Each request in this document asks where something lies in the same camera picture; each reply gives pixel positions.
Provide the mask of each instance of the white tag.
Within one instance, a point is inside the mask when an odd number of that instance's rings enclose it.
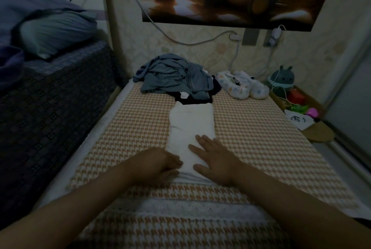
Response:
[[[287,119],[290,119],[291,123],[296,126],[300,131],[307,129],[309,126],[314,124],[312,117],[298,112],[285,110],[285,115]]]
[[[186,92],[180,92],[180,98],[181,99],[188,99],[188,97],[189,97],[189,94],[188,93],[186,93]]]

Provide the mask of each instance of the wall switch plate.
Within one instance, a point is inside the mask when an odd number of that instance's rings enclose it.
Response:
[[[264,42],[263,42],[263,47],[270,47],[271,46],[269,44],[269,40],[272,38],[272,31],[273,31],[273,29],[268,29],[267,30],[267,33],[265,35]],[[280,40],[280,38],[276,39],[275,47],[277,47],[277,45],[279,44],[279,40]]]
[[[260,29],[245,28],[245,32],[242,38],[242,45],[243,46],[256,46],[259,33],[260,33]]]

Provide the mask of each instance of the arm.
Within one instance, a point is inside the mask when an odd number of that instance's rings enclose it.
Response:
[[[235,185],[262,206],[301,247],[368,248],[371,231],[337,209],[241,162],[218,139],[196,136],[205,149],[189,149],[209,168],[195,165],[218,184]]]
[[[161,148],[142,151],[2,230],[1,248],[65,248],[127,188],[165,182],[181,165],[178,156]]]

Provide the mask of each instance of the red object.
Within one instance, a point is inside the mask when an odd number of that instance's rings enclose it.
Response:
[[[287,100],[293,104],[303,105],[305,103],[305,97],[296,89],[290,90],[290,93],[287,95]]]

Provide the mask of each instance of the gray jacket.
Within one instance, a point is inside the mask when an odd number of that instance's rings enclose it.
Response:
[[[138,69],[134,82],[144,81],[141,92],[187,92],[195,99],[209,99],[213,78],[201,65],[188,62],[176,54],[163,54]]]

